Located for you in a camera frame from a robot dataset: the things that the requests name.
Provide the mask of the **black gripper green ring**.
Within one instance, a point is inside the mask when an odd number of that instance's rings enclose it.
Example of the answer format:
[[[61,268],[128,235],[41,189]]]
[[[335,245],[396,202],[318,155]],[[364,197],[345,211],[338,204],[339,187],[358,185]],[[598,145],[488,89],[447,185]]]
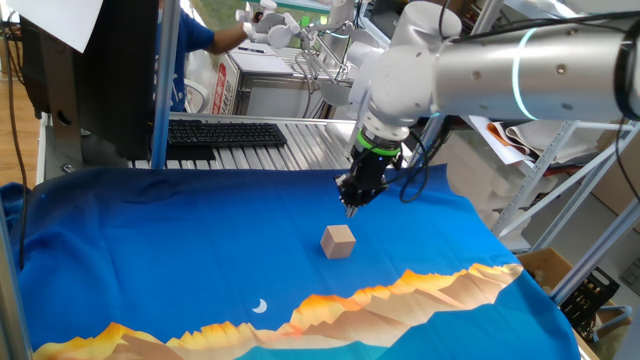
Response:
[[[347,218],[352,218],[357,208],[368,205],[388,189],[384,174],[400,153],[399,142],[383,142],[381,146],[367,138],[364,129],[358,130],[351,151],[353,163],[349,172],[335,178]]]

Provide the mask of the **person hand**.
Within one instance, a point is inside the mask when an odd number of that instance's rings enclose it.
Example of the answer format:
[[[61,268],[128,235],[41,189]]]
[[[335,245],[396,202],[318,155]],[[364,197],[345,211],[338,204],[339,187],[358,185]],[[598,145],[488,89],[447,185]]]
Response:
[[[253,13],[246,12],[244,15],[242,28],[247,35],[247,39],[253,43],[266,44],[268,42],[267,33],[260,26],[260,21],[263,17],[263,11],[257,11]]]

